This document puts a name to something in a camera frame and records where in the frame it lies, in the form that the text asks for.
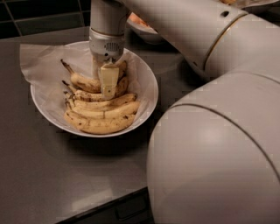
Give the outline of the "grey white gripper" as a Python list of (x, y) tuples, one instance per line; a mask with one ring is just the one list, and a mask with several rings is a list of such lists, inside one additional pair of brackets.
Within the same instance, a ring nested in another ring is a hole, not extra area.
[(100, 79), (101, 93), (106, 100), (116, 95), (116, 86), (119, 77), (119, 67), (114, 63), (101, 63), (118, 61), (123, 56), (125, 37), (124, 29), (109, 33), (89, 30), (89, 49), (92, 57), (92, 76)]

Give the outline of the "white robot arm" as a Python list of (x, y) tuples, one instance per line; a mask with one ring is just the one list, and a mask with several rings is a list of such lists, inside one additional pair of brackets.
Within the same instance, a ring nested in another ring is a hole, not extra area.
[(122, 55), (132, 13), (206, 78), (151, 135), (155, 224), (280, 224), (280, 28), (220, 0), (91, 0), (97, 60)]

